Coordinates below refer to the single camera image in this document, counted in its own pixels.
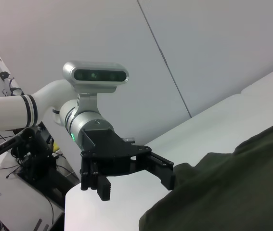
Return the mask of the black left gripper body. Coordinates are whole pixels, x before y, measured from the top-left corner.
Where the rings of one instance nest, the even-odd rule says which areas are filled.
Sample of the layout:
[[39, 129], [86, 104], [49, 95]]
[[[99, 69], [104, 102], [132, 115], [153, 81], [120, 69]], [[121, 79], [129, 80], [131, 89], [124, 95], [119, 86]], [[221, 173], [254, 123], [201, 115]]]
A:
[[81, 176], [129, 175], [144, 169], [151, 148], [124, 141], [113, 130], [82, 130]]

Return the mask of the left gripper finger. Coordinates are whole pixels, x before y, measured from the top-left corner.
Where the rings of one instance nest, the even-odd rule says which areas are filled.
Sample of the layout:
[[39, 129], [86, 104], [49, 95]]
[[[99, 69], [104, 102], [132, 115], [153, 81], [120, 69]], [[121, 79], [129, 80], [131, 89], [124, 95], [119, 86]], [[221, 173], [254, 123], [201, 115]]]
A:
[[160, 179], [161, 184], [169, 191], [174, 189], [175, 173], [173, 172], [174, 163], [151, 152], [137, 155], [132, 159], [133, 171], [146, 170]]
[[96, 153], [81, 152], [81, 190], [88, 188], [96, 190], [102, 201], [110, 200], [111, 183], [107, 179], [110, 175], [113, 160], [98, 157]]

